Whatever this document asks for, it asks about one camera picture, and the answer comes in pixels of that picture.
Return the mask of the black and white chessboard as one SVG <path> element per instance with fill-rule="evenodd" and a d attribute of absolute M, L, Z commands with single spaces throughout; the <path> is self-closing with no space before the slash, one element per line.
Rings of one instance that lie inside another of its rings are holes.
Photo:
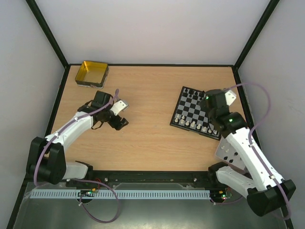
<path fill-rule="evenodd" d="M 221 134 L 210 123 L 206 109 L 199 105 L 204 95 L 205 91 L 182 87 L 170 125 L 220 140 Z"/>

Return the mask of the grey tray of chess pieces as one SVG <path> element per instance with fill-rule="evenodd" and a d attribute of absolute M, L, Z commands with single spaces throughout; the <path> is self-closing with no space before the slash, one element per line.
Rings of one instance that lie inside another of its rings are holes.
<path fill-rule="evenodd" d="M 246 171 L 246 166 L 242 161 L 239 153 L 233 148 L 233 146 L 223 137 L 220 139 L 220 143 L 215 152 L 215 156 L 227 163 L 234 170 Z"/>

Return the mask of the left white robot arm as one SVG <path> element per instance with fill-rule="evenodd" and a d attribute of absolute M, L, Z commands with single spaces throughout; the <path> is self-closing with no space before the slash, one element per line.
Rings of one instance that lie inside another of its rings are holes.
<path fill-rule="evenodd" d="M 45 137 L 34 138 L 26 165 L 26 173 L 33 177 L 34 184 L 84 179 L 90 165 L 80 161 L 68 162 L 65 152 L 85 131 L 94 130 L 97 123 L 108 123 L 117 131 L 128 125 L 129 122 L 119 115 L 128 106 L 119 99 L 118 89 L 114 95 L 97 91 L 95 97 L 79 107 L 61 128 Z"/>

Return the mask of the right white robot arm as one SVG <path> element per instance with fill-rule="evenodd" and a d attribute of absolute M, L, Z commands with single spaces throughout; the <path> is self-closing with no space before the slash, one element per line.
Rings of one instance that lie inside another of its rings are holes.
<path fill-rule="evenodd" d="M 285 180 L 269 163 L 252 137 L 250 129 L 238 112 L 230 112 L 235 101 L 232 90 L 213 89 L 205 93 L 200 107 L 205 108 L 222 141 L 233 147 L 248 169 L 250 177 L 232 169 L 233 163 L 215 164 L 209 173 L 208 182 L 213 187 L 225 184 L 246 198 L 251 210 L 264 216 L 289 204 L 296 190 L 292 180 Z"/>

